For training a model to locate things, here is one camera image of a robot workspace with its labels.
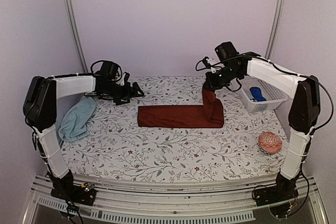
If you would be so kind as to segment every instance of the patterned round object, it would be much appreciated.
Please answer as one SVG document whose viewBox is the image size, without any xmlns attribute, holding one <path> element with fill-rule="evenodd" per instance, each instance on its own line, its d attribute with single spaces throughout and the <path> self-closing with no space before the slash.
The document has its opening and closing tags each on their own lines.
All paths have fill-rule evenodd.
<svg viewBox="0 0 336 224">
<path fill-rule="evenodd" d="M 259 136 L 259 147 L 267 154 L 276 154 L 281 151 L 282 141 L 272 132 L 263 132 Z"/>
</svg>

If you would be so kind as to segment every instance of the white plastic basket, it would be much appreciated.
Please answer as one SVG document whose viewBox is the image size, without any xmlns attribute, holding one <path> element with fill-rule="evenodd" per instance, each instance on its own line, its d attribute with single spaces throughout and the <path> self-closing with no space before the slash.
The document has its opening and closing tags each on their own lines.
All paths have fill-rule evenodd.
<svg viewBox="0 0 336 224">
<path fill-rule="evenodd" d="M 264 110 L 274 110 L 276 109 L 282 102 L 286 101 L 288 97 L 279 89 L 273 87 L 272 85 L 250 77 L 246 76 L 241 82 L 241 89 L 237 91 L 241 101 L 243 102 L 246 110 L 248 112 L 258 112 Z M 238 84 L 235 81 L 232 81 L 232 89 L 237 89 Z M 258 87 L 261 89 L 262 96 L 265 97 L 267 101 L 265 102 L 255 102 L 252 101 L 246 92 L 249 92 L 251 87 Z"/>
</svg>

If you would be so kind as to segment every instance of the floral pattern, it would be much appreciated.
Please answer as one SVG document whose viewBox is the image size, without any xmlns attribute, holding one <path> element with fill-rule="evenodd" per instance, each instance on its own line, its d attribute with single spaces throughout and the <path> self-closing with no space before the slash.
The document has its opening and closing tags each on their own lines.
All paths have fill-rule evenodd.
<svg viewBox="0 0 336 224">
<path fill-rule="evenodd" d="M 274 111 L 248 113 L 236 93 L 216 91 L 224 107 L 221 129 L 138 127 L 139 105 L 202 104 L 202 77 L 140 77 L 145 97 L 115 106 L 97 100 L 89 135 L 64 143 L 62 154 L 76 173 L 143 182 L 210 182 L 274 174 L 288 148 Z M 267 155 L 258 136 L 273 132 L 282 150 Z"/>
</svg>

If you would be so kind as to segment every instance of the dark red cloth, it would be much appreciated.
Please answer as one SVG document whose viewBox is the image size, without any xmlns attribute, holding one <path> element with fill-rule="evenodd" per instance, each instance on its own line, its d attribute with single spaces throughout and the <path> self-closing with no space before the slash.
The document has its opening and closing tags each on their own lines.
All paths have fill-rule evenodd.
<svg viewBox="0 0 336 224">
<path fill-rule="evenodd" d="M 214 92 L 202 89 L 203 105 L 139 106 L 140 127 L 221 128 L 223 105 Z"/>
</svg>

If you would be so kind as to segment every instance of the vent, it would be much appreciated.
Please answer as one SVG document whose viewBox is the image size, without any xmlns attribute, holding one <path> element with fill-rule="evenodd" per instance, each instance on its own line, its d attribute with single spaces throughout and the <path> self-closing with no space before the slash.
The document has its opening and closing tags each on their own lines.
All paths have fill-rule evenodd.
<svg viewBox="0 0 336 224">
<path fill-rule="evenodd" d="M 58 199 L 39 197 L 38 203 L 58 210 L 67 211 L 67 204 Z M 115 224 L 234 224 L 255 220 L 252 211 L 240 212 L 237 214 L 217 215 L 206 217 L 144 217 L 136 215 L 120 215 L 104 210 L 91 210 L 91 219 L 104 220 Z"/>
</svg>

